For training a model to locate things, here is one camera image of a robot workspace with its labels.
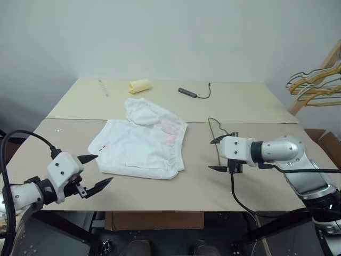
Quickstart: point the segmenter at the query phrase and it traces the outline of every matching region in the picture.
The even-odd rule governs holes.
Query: clothes hanger
[[[331,96],[333,94],[341,93],[341,85],[333,85],[330,89],[316,90],[309,88],[306,92],[298,94],[297,101],[306,101],[307,99],[318,99],[321,95]]]
[[[297,89],[299,86],[302,86],[305,83],[312,84],[321,78],[331,76],[337,73],[341,73],[341,59],[336,61],[331,68],[326,68],[321,71],[311,73],[310,75],[292,83],[292,85],[289,87],[289,91],[290,93],[292,93],[295,89]]]
[[[335,81],[338,81],[338,80],[341,80],[341,76],[338,77],[337,79],[331,79],[327,82],[324,82],[322,84],[305,84],[304,87],[302,87],[301,90],[299,89],[296,89],[294,92],[292,92],[293,95],[298,95],[298,97],[300,98],[303,94],[313,94],[313,93],[318,93],[318,92],[323,92],[323,91],[326,91],[326,89],[332,89],[334,88],[335,84],[330,84],[332,82],[335,82]]]
[[[325,99],[341,99],[341,95],[335,95],[341,93],[341,85],[336,86],[327,92],[319,92],[316,94],[312,94],[306,99],[303,99],[305,102],[304,105],[306,106],[316,106],[316,107],[323,107],[323,106],[336,106],[341,105],[341,101],[328,101],[328,102],[315,102],[311,103],[313,100],[325,100]]]

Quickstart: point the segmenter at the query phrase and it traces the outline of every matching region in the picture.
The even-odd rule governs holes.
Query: cardboard sheet
[[[87,154],[87,146],[101,131],[105,121],[46,119],[36,132],[63,151],[75,155]],[[299,124],[222,124],[227,131],[238,131],[240,137],[272,140],[284,134],[299,137],[307,154],[321,167],[335,168],[324,151],[316,145]],[[216,124],[215,136],[221,135]],[[214,145],[207,123],[189,123],[182,156],[185,170],[172,180],[152,180],[103,174],[95,161],[85,164],[82,184],[91,188],[96,182],[114,177],[97,195],[81,199],[75,195],[60,205],[52,203],[47,210],[90,211],[244,211],[231,195],[230,176],[207,166],[217,164]],[[51,162],[47,146],[36,138],[28,138],[10,163],[8,173],[12,183],[28,178],[44,178]],[[341,184],[341,175],[331,175]],[[288,211],[303,204],[281,173],[245,166],[236,174],[236,194],[255,211]]]
[[[169,109],[186,122],[297,123],[263,83],[211,83],[208,99],[179,93],[182,87],[201,97],[208,95],[206,82],[151,81],[151,89],[129,93],[129,80],[80,78],[47,118],[125,119],[126,98],[146,98]]]

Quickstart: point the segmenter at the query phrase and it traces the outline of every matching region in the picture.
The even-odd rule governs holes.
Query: cardboard box
[[[111,231],[144,229],[203,229],[204,212],[106,211],[104,228]]]
[[[338,138],[332,133],[328,132],[325,135],[325,130],[323,129],[304,129],[305,132],[309,135],[309,137],[315,141],[329,158],[333,161],[333,163],[341,169],[341,142]]]

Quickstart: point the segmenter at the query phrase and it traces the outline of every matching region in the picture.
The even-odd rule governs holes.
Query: white wall
[[[340,24],[340,0],[1,0],[0,127],[34,129],[79,76],[266,81],[289,106],[286,79],[321,64]],[[340,114],[298,117],[338,133]]]

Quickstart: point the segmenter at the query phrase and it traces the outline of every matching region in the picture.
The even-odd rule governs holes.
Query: black metal frame
[[[94,256],[97,255],[99,249],[102,246],[102,242],[98,240],[98,237],[92,234],[92,223],[96,217],[97,212],[95,211],[91,218],[91,223],[89,227],[89,231],[79,227],[78,225],[72,223],[71,221],[63,218],[62,216],[56,214],[53,211],[38,211],[35,212],[32,217],[35,219],[44,222],[57,231],[60,231],[64,235],[67,235],[73,239],[86,243],[90,246],[90,250],[88,255]]]
[[[254,242],[264,237],[272,236],[283,232],[287,229],[297,227],[306,222],[311,221],[311,213],[309,212],[295,212],[286,214],[283,217],[277,218],[268,224],[265,224],[257,229],[249,231],[243,235],[243,242]]]
[[[275,235],[277,233],[283,232],[290,228],[300,226],[312,220],[311,213],[309,212],[295,212],[288,213],[283,217],[277,218],[268,224],[265,224],[259,228],[251,230],[245,233],[241,241],[234,242],[231,246],[237,248],[236,250],[241,250],[246,243],[252,243],[259,241],[262,238]],[[321,248],[325,256],[332,256],[330,248],[324,238],[324,234],[321,230],[316,227],[316,234],[320,242]]]

